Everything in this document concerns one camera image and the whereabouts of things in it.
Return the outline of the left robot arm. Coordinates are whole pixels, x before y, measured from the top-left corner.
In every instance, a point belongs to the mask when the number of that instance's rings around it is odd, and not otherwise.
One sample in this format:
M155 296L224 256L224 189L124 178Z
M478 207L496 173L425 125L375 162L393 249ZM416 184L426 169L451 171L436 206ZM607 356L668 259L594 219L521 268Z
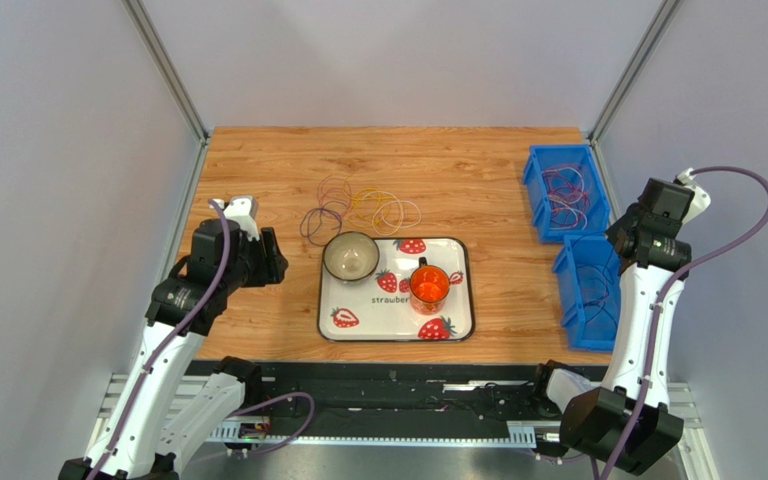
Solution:
M239 217L208 219L191 252L152 293L139 366L96 442L64 463L62 479L178 479L209 434L232 412L265 398L260 365L227 356L174 417L184 375L215 320L240 288L279 284L288 267L276 233Z

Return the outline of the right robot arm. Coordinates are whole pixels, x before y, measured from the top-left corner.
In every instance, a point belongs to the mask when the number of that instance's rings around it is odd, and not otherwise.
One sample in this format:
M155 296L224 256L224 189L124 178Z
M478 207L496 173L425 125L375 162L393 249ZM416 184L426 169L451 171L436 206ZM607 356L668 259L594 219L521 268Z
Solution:
M607 228L620 259L620 319L604 378L594 386L555 361L536 369L532 397L560 412L561 451L639 476L680 441L684 422L669 411L666 368L684 281L672 277L692 260L680 229L709 203L692 184L651 178Z

